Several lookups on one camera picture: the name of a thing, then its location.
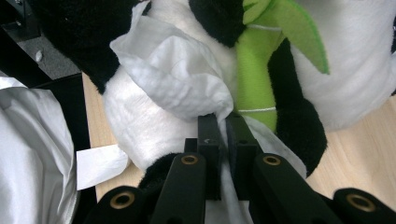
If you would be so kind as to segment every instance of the panda plush toy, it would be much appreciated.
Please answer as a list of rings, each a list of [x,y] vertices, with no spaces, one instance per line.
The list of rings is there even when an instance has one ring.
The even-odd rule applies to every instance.
[[[269,75],[269,87],[262,91],[272,94],[274,105],[237,108],[238,112],[244,115],[265,152],[286,158],[303,177],[314,171],[326,148],[322,121],[325,128],[346,127],[380,106],[396,87],[395,59],[390,54],[394,1],[385,1],[383,5],[347,0],[329,3],[29,0],[29,3],[54,47],[79,66],[102,94],[107,120],[119,147],[145,172],[139,185],[145,191],[163,184],[172,159],[184,149],[185,139],[197,136],[198,116],[215,113],[223,138],[227,137],[224,119],[239,107],[238,45],[252,28],[247,22],[249,18],[268,22],[263,26],[265,32],[285,36],[270,36],[275,44],[269,53],[264,52],[269,54],[267,61],[257,64],[260,71]],[[327,5],[333,10],[331,14],[322,12]],[[354,10],[355,5],[365,9],[366,14]],[[381,20],[376,16],[379,9],[387,12]],[[273,13],[261,19],[264,11]],[[302,22],[302,26],[283,22],[289,12],[308,22]],[[348,13],[353,13],[355,20],[349,21]],[[351,31],[351,27],[360,24],[360,19],[364,19],[364,25],[373,24],[375,29],[364,30],[365,33],[359,28]],[[313,41],[295,40],[306,31],[313,34]],[[354,42],[355,37],[361,41]],[[311,43],[314,49],[307,51]],[[362,54],[358,49],[369,51]],[[370,76],[360,77],[359,68],[368,62]],[[259,82],[255,80],[248,81],[255,86]],[[372,85],[370,92],[365,91],[367,85]],[[261,101],[266,95],[253,98]],[[276,114],[272,121],[263,124],[256,112]],[[206,213],[206,219],[215,218],[216,223],[251,221],[243,203],[227,188],[232,185],[228,164],[223,164],[222,169],[223,200],[206,205],[206,211],[212,210]],[[209,214],[223,214],[224,219]]]

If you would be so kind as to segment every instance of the table surface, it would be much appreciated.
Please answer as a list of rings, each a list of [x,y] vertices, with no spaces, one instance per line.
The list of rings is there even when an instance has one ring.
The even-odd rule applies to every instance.
[[[91,147],[117,144],[106,122],[101,96],[84,76]],[[396,96],[353,127],[326,133],[328,148],[317,170],[306,180],[313,190],[332,198],[341,188],[373,194],[396,210]],[[132,164],[113,179],[96,186],[98,201],[120,185],[136,186],[142,173]]]

